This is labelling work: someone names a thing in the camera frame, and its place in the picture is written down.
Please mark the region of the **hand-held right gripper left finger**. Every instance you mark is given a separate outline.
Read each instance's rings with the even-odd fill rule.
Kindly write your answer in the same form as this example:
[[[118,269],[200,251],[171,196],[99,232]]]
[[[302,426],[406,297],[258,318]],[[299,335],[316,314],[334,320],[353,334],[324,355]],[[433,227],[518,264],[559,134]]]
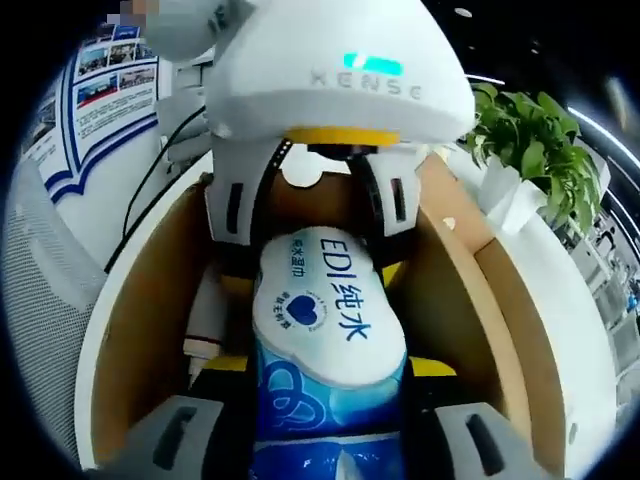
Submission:
[[[247,479],[256,414],[252,357],[216,357],[129,431],[89,479]]]

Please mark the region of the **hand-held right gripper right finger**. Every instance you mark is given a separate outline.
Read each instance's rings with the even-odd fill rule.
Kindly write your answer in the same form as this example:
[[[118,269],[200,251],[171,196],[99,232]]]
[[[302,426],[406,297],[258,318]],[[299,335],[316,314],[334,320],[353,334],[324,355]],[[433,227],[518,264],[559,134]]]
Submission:
[[[468,391],[445,363],[409,358],[401,399],[401,439],[410,479],[550,477],[512,423]]]

